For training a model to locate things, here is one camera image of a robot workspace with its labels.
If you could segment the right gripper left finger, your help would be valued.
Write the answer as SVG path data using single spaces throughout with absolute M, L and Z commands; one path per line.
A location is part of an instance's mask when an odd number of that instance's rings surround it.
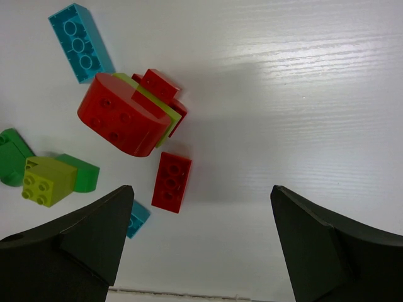
M 105 301 L 116 280 L 134 191 L 1 240 L 1 301 Z

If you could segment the green lego base brick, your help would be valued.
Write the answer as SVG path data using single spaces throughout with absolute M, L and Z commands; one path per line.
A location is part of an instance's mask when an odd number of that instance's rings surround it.
M 25 164 L 35 154 L 14 128 L 1 132 L 1 182 L 7 186 L 23 185 Z

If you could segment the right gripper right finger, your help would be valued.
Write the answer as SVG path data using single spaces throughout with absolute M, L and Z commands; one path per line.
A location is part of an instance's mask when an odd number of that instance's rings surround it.
M 402 301 L 402 236 L 284 186 L 270 200 L 296 301 Z

